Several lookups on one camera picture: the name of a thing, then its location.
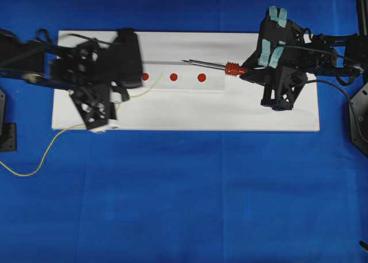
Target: blue cloth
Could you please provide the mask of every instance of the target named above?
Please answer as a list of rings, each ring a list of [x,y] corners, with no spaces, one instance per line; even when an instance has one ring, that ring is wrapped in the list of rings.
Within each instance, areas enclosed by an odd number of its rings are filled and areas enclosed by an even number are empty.
[[[22,40],[39,27],[257,32],[271,5],[313,33],[358,31],[355,0],[1,0],[0,20]],[[0,87],[18,126],[1,160],[34,170],[53,91]],[[36,176],[0,171],[1,261],[366,262],[368,160],[342,95],[318,89],[320,132],[66,133]]]

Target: white platform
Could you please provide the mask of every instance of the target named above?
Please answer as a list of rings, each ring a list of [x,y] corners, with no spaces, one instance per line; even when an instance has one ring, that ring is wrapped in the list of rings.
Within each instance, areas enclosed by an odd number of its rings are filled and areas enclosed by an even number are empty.
[[[78,33],[112,41],[116,32],[60,31]],[[137,32],[144,72],[149,73],[146,86],[160,74],[163,79],[148,94],[131,98],[120,107],[121,129],[139,130],[206,130],[206,131],[319,131],[316,84],[304,87],[291,111],[275,112],[260,105],[263,87],[228,77],[223,71],[188,66],[182,59],[242,64],[255,50],[255,33],[178,33]],[[84,40],[66,37],[59,45],[73,47]],[[171,73],[178,80],[169,79]],[[197,79],[206,74],[206,81]],[[315,76],[308,74],[309,79]],[[145,88],[130,90],[138,94]],[[82,124],[68,93],[55,90],[52,128],[62,129]]]

